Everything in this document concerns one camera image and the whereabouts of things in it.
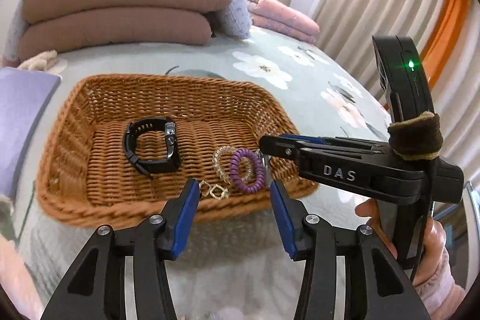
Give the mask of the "person's right hand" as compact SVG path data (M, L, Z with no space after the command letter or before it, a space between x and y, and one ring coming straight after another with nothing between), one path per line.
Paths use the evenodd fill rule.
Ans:
M382 230L377 202L374 199L368 199L368 201L355 208L355 213L359 217L368 218L368 225L374 229L392 255L397 257L394 244L387 239L385 232ZM439 282L445 288L453 285L451 272L443 256L445 243L446 233L442 224L431 217L427 218L423 240L425 254L413 280L415 287L431 285L435 282Z

